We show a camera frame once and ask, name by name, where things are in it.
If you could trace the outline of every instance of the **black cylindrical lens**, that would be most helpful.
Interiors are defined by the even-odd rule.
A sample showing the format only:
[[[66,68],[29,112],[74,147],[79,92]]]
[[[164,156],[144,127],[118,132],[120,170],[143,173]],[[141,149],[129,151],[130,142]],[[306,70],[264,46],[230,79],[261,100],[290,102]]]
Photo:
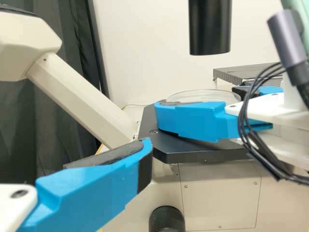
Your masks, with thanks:
[[[232,0],[189,0],[190,54],[230,51]]]

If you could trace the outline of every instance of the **screw hole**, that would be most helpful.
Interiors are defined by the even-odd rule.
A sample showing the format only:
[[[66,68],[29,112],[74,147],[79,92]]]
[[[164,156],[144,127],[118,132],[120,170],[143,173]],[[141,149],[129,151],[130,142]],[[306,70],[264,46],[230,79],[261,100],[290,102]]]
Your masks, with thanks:
[[[27,190],[24,190],[24,189],[18,190],[11,195],[11,198],[20,198],[20,197],[25,196],[27,193],[28,193]]]
[[[149,133],[150,133],[150,134],[158,134],[159,131],[158,131],[158,130],[151,130]]]

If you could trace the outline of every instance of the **white wall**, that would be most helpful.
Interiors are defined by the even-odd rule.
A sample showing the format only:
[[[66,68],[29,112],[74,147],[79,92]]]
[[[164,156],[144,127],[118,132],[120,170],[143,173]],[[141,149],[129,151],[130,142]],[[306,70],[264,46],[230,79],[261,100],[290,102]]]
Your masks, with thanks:
[[[213,68],[279,58],[266,20],[279,0],[233,0],[231,52],[189,55],[188,0],[94,0],[111,99],[151,103],[212,88]]]

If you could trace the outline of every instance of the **black curtain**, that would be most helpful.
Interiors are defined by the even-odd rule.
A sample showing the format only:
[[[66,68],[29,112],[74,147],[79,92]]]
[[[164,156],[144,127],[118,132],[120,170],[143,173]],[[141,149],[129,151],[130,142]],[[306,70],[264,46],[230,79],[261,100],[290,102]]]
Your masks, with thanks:
[[[88,1],[0,3],[34,12],[44,19],[62,39],[58,55],[97,89],[106,89]],[[0,182],[33,184],[38,176],[93,155],[97,147],[98,141],[88,131],[30,81],[0,82]]]

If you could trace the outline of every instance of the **black wire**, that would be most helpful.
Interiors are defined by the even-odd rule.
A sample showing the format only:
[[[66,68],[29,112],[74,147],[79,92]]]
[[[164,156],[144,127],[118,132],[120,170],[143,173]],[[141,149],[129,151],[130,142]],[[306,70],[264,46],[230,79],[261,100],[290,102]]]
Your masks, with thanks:
[[[244,147],[249,151],[249,153],[254,158],[256,158],[264,167],[266,167],[277,180],[286,179],[286,180],[291,180],[291,181],[294,181],[300,184],[309,185],[309,178],[292,174],[286,168],[284,163],[275,156],[275,154],[268,148],[268,146],[263,142],[263,140],[258,136],[258,134],[250,126],[249,119],[247,116],[249,99],[258,90],[258,88],[262,86],[266,81],[268,81],[272,77],[278,76],[279,74],[282,74],[283,72],[285,72],[285,70],[279,71],[280,69],[282,69],[282,66],[280,63],[275,63],[267,67],[266,69],[264,69],[257,75],[255,80],[251,84],[244,98],[243,105],[239,112],[239,117],[238,117],[239,136],[243,142]],[[250,140],[254,142],[257,148],[251,144]]]

